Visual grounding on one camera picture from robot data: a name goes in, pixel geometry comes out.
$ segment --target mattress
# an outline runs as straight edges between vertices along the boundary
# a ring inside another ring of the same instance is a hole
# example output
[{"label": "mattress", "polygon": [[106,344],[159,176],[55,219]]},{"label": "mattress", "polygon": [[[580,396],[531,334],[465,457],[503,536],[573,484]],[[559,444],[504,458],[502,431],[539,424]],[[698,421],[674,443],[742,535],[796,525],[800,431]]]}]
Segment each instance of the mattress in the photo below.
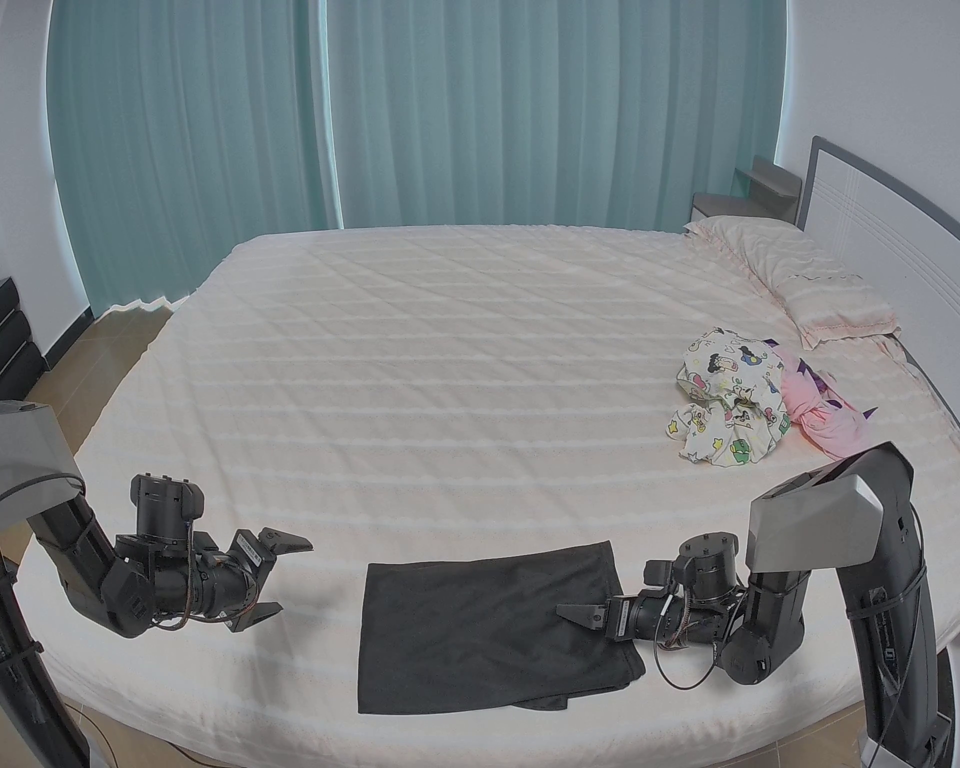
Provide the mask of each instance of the mattress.
[{"label": "mattress", "polygon": [[[755,465],[677,455],[664,426],[691,340],[722,325],[800,350],[796,328],[694,235],[557,227],[355,229],[238,246],[171,318],[77,461],[108,533],[130,479],[188,477],[222,545],[264,525],[313,541],[281,559],[243,634],[190,624],[114,636],[72,612],[33,543],[24,614],[59,689],[134,728],[256,766],[703,766],[860,697],[836,576],[815,572],[800,650],[761,685],[695,691],[651,671],[561,712],[357,714],[367,564],[471,560],[612,542],[624,589],[690,536],[746,540],[751,499],[828,459],[792,429]],[[917,474],[941,647],[960,626],[957,434],[881,337],[804,358]],[[746,576],[743,553],[739,570]],[[648,643],[637,645],[652,661]],[[709,664],[664,660],[680,683]]]}]

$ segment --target white headboard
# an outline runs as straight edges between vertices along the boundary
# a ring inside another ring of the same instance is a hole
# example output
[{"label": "white headboard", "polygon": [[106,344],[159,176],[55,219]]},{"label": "white headboard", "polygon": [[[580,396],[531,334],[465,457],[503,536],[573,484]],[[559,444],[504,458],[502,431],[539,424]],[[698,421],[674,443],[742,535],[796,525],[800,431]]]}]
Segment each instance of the white headboard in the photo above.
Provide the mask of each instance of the white headboard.
[{"label": "white headboard", "polygon": [[866,160],[814,136],[797,226],[897,310],[900,343],[960,414],[960,222]]}]

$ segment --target black garment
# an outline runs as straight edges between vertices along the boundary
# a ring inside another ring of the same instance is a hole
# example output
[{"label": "black garment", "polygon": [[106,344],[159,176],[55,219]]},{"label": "black garment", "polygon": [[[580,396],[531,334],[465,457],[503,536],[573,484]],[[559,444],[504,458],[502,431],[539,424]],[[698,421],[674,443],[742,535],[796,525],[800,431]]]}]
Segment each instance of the black garment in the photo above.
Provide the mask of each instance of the black garment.
[{"label": "black garment", "polygon": [[472,563],[371,564],[358,710],[564,709],[570,696],[626,687],[645,671],[634,644],[556,613],[558,603],[621,593],[609,541]]}]

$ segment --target teal curtain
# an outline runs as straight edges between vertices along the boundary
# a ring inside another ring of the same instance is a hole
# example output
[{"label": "teal curtain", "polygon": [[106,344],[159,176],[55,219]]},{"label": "teal curtain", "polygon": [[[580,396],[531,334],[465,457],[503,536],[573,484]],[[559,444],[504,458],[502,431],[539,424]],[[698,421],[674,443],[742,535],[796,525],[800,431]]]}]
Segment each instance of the teal curtain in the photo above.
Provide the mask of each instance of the teal curtain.
[{"label": "teal curtain", "polygon": [[336,226],[316,3],[56,0],[63,215],[96,314],[179,299],[237,243]]},{"label": "teal curtain", "polygon": [[785,0],[325,0],[347,227],[677,231],[773,158]]}]

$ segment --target white printed garment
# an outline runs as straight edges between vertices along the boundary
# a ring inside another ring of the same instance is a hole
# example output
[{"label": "white printed garment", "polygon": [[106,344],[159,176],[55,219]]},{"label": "white printed garment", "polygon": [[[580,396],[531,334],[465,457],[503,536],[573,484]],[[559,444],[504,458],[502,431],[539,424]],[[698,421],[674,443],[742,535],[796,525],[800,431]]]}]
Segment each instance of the white printed garment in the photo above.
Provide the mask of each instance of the white printed garment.
[{"label": "white printed garment", "polygon": [[758,462],[790,428],[780,396],[783,363],[763,342],[714,328],[684,352],[677,382],[697,402],[666,425],[680,455],[720,467]]}]

